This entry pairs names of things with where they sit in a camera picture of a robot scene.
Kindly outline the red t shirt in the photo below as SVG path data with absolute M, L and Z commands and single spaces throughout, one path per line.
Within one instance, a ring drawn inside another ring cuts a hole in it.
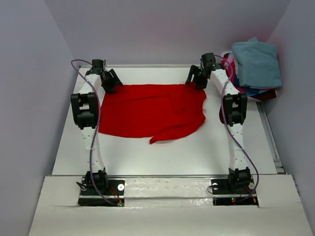
M 205 91 L 187 85 L 125 85 L 107 93 L 101 106 L 99 132 L 123 138 L 149 138 L 149 143 L 189 136 L 205 122 Z

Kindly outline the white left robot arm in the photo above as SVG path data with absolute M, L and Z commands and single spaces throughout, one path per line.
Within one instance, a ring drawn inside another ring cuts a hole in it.
M 116 92 L 123 83 L 113 69 L 106 68 L 106 61 L 94 59 L 91 68 L 83 75 L 78 75 L 84 84 L 77 93 L 70 96 L 74 123 L 80 129 L 87 157 L 88 170 L 80 184 L 83 191 L 95 191 L 104 194 L 108 191 L 109 180 L 100 154 L 98 128 L 101 120 L 100 98 L 98 89 L 102 87 L 106 94 Z

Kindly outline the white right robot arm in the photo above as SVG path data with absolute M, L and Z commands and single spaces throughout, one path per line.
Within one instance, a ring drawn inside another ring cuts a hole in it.
M 215 195 L 240 194 L 252 182 L 243 141 L 248 97 L 233 85 L 231 74 L 227 72 L 233 67 L 229 62 L 226 64 L 228 68 L 216 62 L 214 53 L 205 53 L 201 56 L 200 66 L 190 67 L 186 80 L 186 84 L 194 82 L 197 89 L 205 89 L 208 80 L 211 80 L 221 95 L 219 117 L 227 133 L 230 160 L 228 176 L 211 181 L 210 187 Z

